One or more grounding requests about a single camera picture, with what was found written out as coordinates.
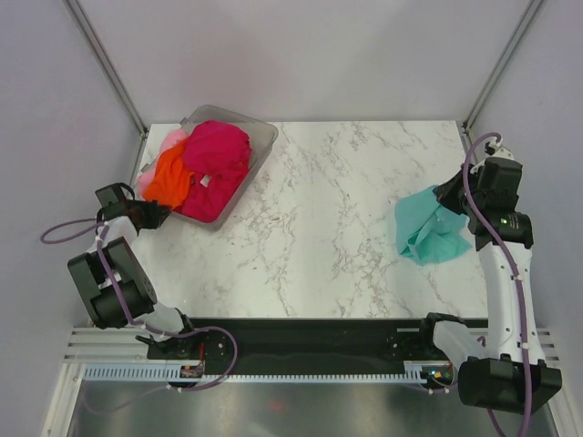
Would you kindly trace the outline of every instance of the folded cloth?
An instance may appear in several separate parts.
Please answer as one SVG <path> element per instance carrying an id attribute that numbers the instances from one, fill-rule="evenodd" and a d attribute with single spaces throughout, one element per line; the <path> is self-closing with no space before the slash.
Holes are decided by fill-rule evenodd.
<path id="1" fill-rule="evenodd" d="M 250 156 L 249 136 L 238 127 L 212 120 L 197 125 L 182 154 L 194 184 L 179 212 L 205 223 L 217 219 L 249 173 Z"/>
<path id="2" fill-rule="evenodd" d="M 180 141 L 186 139 L 188 136 L 189 136 L 189 134 L 187 134 L 182 129 L 178 129 L 178 130 L 175 130 L 173 132 L 170 132 L 166 136 L 166 138 L 164 138 L 164 141 L 162 141 L 162 144 L 160 145 L 159 153 L 160 154 L 164 153 L 166 150 L 173 148 Z M 152 166 L 151 168 L 149 168 L 148 170 L 146 170 L 144 173 L 142 173 L 139 176 L 139 178 L 138 178 L 138 193 L 142 198 L 144 197 L 144 191 L 146 191 L 146 188 L 149 186 L 149 184 L 152 183 L 152 180 L 154 180 L 155 175 L 156 175 L 156 166 Z"/>
<path id="3" fill-rule="evenodd" d="M 168 205 L 172 209 L 182 205 L 189 194 L 194 174 L 182 161 L 185 144 L 186 139 L 159 156 L 154 178 L 142 194 L 145 200 L 157 200 L 160 205 Z"/>
<path id="4" fill-rule="evenodd" d="M 442 207 L 433 188 L 401 198 L 394 207 L 397 250 L 421 266 L 456 258 L 471 247 L 459 235 L 466 217 Z"/>

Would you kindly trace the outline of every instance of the teal cloth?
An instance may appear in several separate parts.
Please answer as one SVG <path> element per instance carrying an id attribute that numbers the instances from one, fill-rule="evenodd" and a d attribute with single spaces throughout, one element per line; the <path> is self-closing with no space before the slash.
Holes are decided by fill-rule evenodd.
<path id="1" fill-rule="evenodd" d="M 401 198 L 394 207 L 397 250 L 420 266 L 459 257 L 471 247 L 459 235 L 466 217 L 437 203 L 433 189 Z"/>

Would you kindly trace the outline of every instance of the pink cloth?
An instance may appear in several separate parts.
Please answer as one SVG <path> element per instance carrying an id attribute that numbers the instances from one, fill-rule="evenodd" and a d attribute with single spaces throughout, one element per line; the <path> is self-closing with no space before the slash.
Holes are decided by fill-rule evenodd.
<path id="1" fill-rule="evenodd" d="M 166 136 L 166 138 L 164 138 L 164 141 L 162 141 L 162 144 L 160 145 L 159 155 L 164 153 L 166 150 L 173 148 L 180 141 L 182 141 L 188 137 L 189 137 L 189 134 L 187 134 L 182 129 L 178 129 L 178 130 L 174 130 L 174 131 L 170 132 Z M 156 166 L 152 166 L 139 176 L 139 178 L 138 178 L 138 193 L 142 198 L 144 197 L 144 192 L 146 191 L 146 188 L 148 188 L 149 185 L 152 183 L 152 180 L 154 180 L 155 175 L 156 175 Z"/>
<path id="2" fill-rule="evenodd" d="M 210 223 L 232 198 L 249 173 L 249 136 L 219 121 L 197 125 L 186 140 L 184 166 L 194 172 L 194 184 L 179 212 Z"/>

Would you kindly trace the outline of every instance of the metal post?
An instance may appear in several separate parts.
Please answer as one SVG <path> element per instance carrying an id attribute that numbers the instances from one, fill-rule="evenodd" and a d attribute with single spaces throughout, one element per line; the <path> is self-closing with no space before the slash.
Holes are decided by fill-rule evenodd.
<path id="1" fill-rule="evenodd" d="M 500 55 L 500 57 L 498 58 L 496 66 L 490 73 L 490 76 L 488 77 L 486 84 L 482 88 L 482 91 L 480 92 L 476 102 L 474 103 L 472 110 L 467 116 L 467 120 L 465 122 L 465 128 L 467 130 L 472 128 L 477 118 L 480 116 L 480 113 L 484 109 L 484 106 L 486 105 L 487 100 L 490 98 L 492 91 L 494 90 L 494 87 L 496 86 L 498 80 L 506 70 L 506 67 L 508 66 L 510 60 L 514 57 L 518 49 L 518 45 L 523 40 L 525 34 L 527 33 L 527 30 L 533 24 L 538 12 L 542 8 L 542 5 L 546 2 L 547 0 L 531 0 L 530 3 L 528 4 L 525 13 L 522 14 L 522 16 L 520 17 L 520 21 L 518 22 L 518 25 L 514 30 L 514 33 L 512 34 L 510 40 L 506 44 L 506 47 L 504 48 L 502 55 Z"/>
<path id="2" fill-rule="evenodd" d="M 126 109 L 129 118 L 135 125 L 140 136 L 142 138 L 146 137 L 148 129 L 144 124 L 144 120 L 142 120 L 138 110 L 131 101 L 128 91 L 119 78 L 113 63 L 109 59 L 106 49 L 101 44 L 95 29 L 91 25 L 83 6 L 81 6 L 78 0 L 63 0 L 63 3 L 73 16 L 73 19 L 77 23 L 79 30 L 89 44 L 89 47 L 91 47 L 91 50 L 93 51 L 98 63 L 101 65 L 109 84 L 118 96 L 121 105 Z"/>

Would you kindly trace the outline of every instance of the white marble tabletop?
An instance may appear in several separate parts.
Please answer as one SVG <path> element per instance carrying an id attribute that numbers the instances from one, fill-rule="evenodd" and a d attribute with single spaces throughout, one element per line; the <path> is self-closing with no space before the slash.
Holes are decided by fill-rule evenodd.
<path id="1" fill-rule="evenodd" d="M 221 230 L 170 217 L 133 243 L 161 302 L 196 317 L 487 317 L 472 249 L 419 267 L 395 248 L 396 201 L 459 169 L 455 122 L 275 126 L 271 155 Z M 176 128 L 152 126 L 140 168 Z"/>

